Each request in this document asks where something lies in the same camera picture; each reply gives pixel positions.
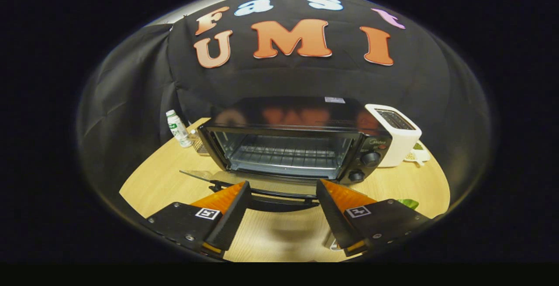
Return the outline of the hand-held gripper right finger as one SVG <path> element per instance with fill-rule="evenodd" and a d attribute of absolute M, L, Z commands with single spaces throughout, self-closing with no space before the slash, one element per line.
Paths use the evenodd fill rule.
<path fill-rule="evenodd" d="M 397 199 L 377 201 L 327 180 L 316 183 L 316 196 L 338 246 L 348 257 L 380 255 L 433 223 Z"/>

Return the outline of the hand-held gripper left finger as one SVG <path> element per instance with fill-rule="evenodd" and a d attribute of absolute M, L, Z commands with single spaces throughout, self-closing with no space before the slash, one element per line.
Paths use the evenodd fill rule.
<path fill-rule="evenodd" d="M 190 252 L 222 259 L 251 200 L 250 184 L 242 181 L 190 204 L 170 203 L 142 225 Z"/>

